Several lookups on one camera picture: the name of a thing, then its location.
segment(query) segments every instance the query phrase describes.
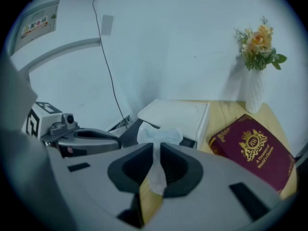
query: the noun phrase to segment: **white vase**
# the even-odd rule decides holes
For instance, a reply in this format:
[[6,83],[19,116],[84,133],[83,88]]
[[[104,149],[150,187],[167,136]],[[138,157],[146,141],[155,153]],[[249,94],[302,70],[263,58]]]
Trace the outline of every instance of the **white vase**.
[[256,113],[264,99],[266,68],[263,70],[251,69],[250,72],[250,81],[246,92],[246,110],[249,113]]

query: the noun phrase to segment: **electrical box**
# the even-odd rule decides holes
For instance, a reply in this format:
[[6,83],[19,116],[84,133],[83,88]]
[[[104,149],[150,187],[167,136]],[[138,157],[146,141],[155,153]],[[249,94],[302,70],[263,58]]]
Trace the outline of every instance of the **electrical box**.
[[17,29],[12,55],[27,43],[55,30],[58,4],[37,9],[22,16]]

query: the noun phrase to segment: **wooden table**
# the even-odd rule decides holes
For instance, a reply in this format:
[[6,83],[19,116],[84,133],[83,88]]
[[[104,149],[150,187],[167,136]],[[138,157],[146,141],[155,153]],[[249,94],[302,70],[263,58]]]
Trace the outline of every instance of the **wooden table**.
[[[272,112],[270,107],[267,104],[262,104],[260,110],[251,114],[245,110],[245,102],[236,102],[236,101],[197,101],[200,103],[210,103],[210,120],[205,132],[205,136],[200,148],[200,151],[205,153],[213,154],[210,149],[208,142],[209,139],[219,132],[220,130],[227,127],[233,121],[241,117],[243,114],[249,114],[253,119],[258,121],[264,127],[266,127],[279,141],[291,151],[289,142],[286,138],[284,130],[282,129],[277,117]],[[281,198],[285,199],[286,197],[292,195],[296,192],[297,177],[295,166],[292,169],[289,180],[281,191]],[[151,191],[147,178],[144,180],[140,186],[140,202],[142,209],[142,216],[144,223],[146,224],[151,220],[152,216],[160,208],[163,198],[160,195],[155,194]]]

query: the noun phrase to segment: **gold emblem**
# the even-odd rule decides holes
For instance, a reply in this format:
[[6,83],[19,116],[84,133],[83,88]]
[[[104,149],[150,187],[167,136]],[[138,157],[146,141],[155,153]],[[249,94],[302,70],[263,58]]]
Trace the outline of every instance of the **gold emblem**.
[[242,135],[244,142],[239,142],[239,145],[243,148],[241,153],[247,158],[247,161],[252,161],[256,155],[262,150],[264,143],[268,140],[266,136],[260,131],[253,130],[253,134],[250,131],[244,132]]
[[242,118],[238,119],[238,121],[245,121],[246,119],[252,120],[250,116],[245,114]]
[[217,135],[217,137],[220,138],[221,142],[223,142],[223,143],[226,142],[226,141],[225,141],[225,135],[226,135],[227,133],[229,133],[229,131],[230,131],[230,127],[226,128],[226,129],[223,130],[220,134]]

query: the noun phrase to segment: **green leaf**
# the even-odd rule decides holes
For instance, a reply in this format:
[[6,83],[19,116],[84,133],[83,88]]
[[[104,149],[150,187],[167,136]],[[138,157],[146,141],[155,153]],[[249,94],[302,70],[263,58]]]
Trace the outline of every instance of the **green leaf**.
[[272,54],[271,56],[269,56],[269,58],[265,61],[265,64],[270,64],[272,63],[274,60],[274,55]]
[[281,68],[280,68],[280,66],[279,66],[279,64],[278,64],[277,61],[272,62],[271,64],[273,64],[273,66],[274,66],[276,69],[281,70]]
[[277,54],[277,56],[279,57],[275,62],[277,62],[278,64],[282,64],[287,60],[287,57],[281,54]]

